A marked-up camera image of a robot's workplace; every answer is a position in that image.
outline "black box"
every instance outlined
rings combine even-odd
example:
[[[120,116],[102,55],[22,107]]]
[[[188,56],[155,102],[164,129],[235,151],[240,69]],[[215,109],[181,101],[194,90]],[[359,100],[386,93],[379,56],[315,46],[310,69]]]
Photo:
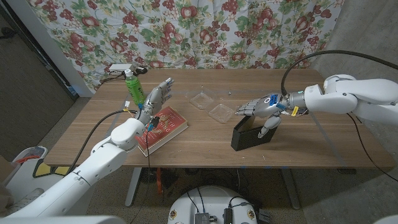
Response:
[[[262,126],[258,128],[251,128],[254,119],[255,116],[245,116],[235,126],[231,141],[231,146],[233,149],[235,149],[235,151],[240,151],[242,149],[247,149],[249,147],[270,142],[274,136],[277,127],[269,130],[264,137],[259,139],[258,135],[262,129]]]

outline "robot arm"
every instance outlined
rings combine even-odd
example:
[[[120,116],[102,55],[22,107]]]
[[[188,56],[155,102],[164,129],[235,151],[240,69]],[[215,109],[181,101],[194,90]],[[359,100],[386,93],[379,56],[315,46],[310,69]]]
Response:
[[[268,130],[280,124],[280,114],[295,107],[310,111],[356,116],[384,124],[398,125],[398,84],[385,79],[356,80],[350,75],[333,75],[327,78],[322,93],[319,85],[306,87],[305,91],[271,93],[242,105],[237,115],[270,116],[259,133],[262,138]]]
[[[54,217],[66,214],[91,186],[123,165],[127,152],[137,145],[135,136],[144,133],[151,117],[159,112],[163,103],[171,97],[167,93],[173,82],[174,80],[169,78],[154,88],[140,113],[116,127],[110,137],[96,144],[90,157],[75,170],[28,206],[7,218]]]

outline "curtain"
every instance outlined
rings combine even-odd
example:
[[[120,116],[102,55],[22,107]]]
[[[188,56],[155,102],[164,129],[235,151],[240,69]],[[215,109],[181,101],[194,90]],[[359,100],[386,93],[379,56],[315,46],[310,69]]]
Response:
[[[286,68],[322,50],[344,0],[27,0],[95,92],[113,63]],[[310,61],[298,68],[307,68]]]

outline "red book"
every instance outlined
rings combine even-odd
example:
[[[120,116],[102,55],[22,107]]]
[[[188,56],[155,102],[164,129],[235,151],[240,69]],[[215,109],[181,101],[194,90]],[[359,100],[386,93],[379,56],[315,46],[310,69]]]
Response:
[[[166,142],[170,141],[188,127],[188,121],[170,106],[159,111],[156,116],[160,117],[160,121],[156,128],[149,131],[149,154],[156,151],[156,149],[163,146]],[[147,131],[145,131],[141,137],[136,136],[136,139],[139,149],[147,157],[146,136]]]

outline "table leg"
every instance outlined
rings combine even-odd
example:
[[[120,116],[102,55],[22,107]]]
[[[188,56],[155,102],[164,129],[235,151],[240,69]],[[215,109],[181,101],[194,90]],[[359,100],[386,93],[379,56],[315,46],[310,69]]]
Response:
[[[294,184],[294,179],[292,171],[290,169],[281,169],[282,177],[284,178],[287,194],[289,195],[290,203],[294,210],[300,209],[299,196],[297,194],[296,185]]]
[[[139,176],[141,175],[142,167],[135,167],[132,171],[132,176],[130,180],[129,191],[127,192],[126,201],[124,205],[130,207],[132,205],[132,201],[134,200],[134,196],[136,196],[137,186],[139,182]]]

